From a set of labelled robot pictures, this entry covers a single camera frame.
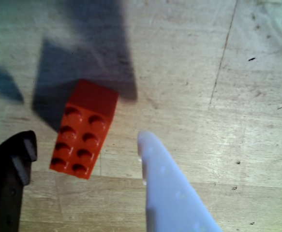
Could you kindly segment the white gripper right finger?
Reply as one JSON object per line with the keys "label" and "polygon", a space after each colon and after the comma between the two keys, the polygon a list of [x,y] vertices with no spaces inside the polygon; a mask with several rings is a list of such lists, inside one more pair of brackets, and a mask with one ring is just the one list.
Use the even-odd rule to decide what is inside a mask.
{"label": "white gripper right finger", "polygon": [[220,232],[221,228],[171,154],[150,131],[137,137],[146,185],[148,232]]}

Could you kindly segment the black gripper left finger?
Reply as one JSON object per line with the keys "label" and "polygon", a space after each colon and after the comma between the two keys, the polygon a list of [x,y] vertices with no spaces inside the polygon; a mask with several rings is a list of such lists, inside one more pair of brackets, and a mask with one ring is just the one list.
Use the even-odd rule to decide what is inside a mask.
{"label": "black gripper left finger", "polygon": [[36,134],[22,131],[0,144],[0,232],[19,228],[23,189],[37,160]]}

